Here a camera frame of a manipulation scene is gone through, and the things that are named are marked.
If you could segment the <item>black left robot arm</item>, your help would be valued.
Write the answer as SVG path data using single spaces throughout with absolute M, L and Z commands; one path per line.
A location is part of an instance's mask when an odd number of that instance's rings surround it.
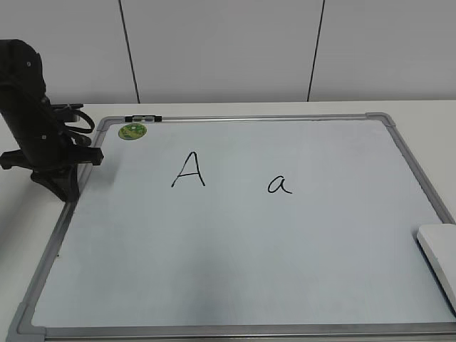
M 1 41 L 1 115 L 19 148 L 1 155 L 1 167 L 31 171 L 31 180 L 60 200 L 80 197 L 78 166 L 98 166 L 100 148 L 89 134 L 95 123 L 81 104 L 51 104 L 41 56 L 18 39 Z

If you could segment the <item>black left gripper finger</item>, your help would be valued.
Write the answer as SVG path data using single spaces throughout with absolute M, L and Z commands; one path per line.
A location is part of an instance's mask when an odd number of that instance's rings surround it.
M 80 197 L 77 167 L 33 171 L 31 180 L 50 190 L 63 202 L 77 202 Z

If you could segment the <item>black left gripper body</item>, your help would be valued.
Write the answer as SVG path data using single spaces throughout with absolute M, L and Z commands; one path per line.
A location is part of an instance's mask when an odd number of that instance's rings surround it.
M 62 123 L 45 106 L 23 98 L 2 98 L 1 115 L 19 149 L 1 155 L 1 167 L 51 171 L 82 163 L 100 165 L 103 153 L 87 136 L 95 123 L 82 110 L 76 123 Z

